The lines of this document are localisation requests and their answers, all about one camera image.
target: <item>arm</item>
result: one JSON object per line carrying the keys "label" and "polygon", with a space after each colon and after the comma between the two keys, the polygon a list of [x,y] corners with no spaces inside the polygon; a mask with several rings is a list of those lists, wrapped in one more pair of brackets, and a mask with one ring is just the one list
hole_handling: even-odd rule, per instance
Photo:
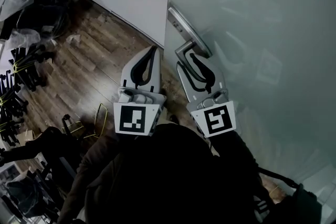
{"label": "arm", "polygon": [[34,141],[30,141],[30,143],[27,143],[25,146],[15,147],[9,151],[3,151],[0,155],[4,158],[4,163],[22,159],[32,159],[41,152],[41,145],[41,138],[37,138]]}
{"label": "arm", "polygon": [[58,224],[69,224],[84,206],[87,186],[119,153],[119,144],[114,131],[99,138],[88,150],[79,165],[70,193],[64,202]]}
{"label": "arm", "polygon": [[226,166],[238,170],[241,174],[257,174],[258,164],[245,142],[235,131],[215,135],[209,138]]}

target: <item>person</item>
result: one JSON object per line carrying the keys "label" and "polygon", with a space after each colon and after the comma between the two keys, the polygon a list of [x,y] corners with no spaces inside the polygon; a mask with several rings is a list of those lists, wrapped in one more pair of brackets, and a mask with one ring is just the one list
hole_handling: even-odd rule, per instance
{"label": "person", "polygon": [[58,224],[78,215],[88,224],[261,223],[274,203],[250,150],[234,131],[209,140],[220,157],[173,123],[150,137],[105,134],[82,159]]}
{"label": "person", "polygon": [[63,193],[71,189],[73,178],[67,173],[60,157],[64,157],[73,170],[76,171],[80,162],[80,149],[72,137],[68,137],[56,127],[48,127],[39,137],[26,142],[24,146],[0,151],[0,167],[6,163],[23,159],[32,159],[41,153],[51,168],[55,184]]}

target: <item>metal door handle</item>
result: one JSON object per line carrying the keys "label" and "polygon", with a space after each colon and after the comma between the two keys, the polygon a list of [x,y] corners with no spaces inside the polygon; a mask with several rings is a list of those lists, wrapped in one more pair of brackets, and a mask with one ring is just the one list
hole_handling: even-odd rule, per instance
{"label": "metal door handle", "polygon": [[200,77],[191,67],[185,54],[192,49],[196,54],[205,58],[209,58],[212,55],[211,51],[205,45],[187,19],[172,4],[170,4],[168,8],[167,19],[186,41],[182,46],[175,50],[177,57],[195,79],[200,82],[205,82],[205,79]]}

